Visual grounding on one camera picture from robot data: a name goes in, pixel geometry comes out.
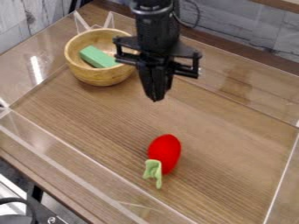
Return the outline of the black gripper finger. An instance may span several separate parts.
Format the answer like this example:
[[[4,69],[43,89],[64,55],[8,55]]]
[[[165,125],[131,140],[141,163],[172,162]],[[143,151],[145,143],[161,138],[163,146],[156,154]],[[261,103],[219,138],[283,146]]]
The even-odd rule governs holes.
[[[172,82],[173,82],[173,70],[167,65],[159,65],[156,67],[156,100],[160,101],[167,91],[172,88]]]
[[[152,100],[157,100],[155,91],[153,69],[147,64],[137,65],[139,78],[143,84],[145,96]]]

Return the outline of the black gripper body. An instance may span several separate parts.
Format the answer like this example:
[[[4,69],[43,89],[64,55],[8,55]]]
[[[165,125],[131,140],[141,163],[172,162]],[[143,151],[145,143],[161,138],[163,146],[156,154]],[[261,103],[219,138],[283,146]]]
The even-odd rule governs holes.
[[[180,40],[180,25],[172,8],[133,10],[136,35],[115,37],[116,61],[132,66],[165,67],[169,74],[196,79],[201,53]]]

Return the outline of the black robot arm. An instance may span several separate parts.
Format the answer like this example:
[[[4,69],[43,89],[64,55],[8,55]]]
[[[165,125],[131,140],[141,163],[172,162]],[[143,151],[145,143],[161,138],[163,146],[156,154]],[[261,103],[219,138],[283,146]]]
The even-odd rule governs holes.
[[[147,97],[159,102],[173,76],[199,78],[201,52],[180,41],[177,0],[132,0],[136,35],[115,37],[116,62],[135,66]]]

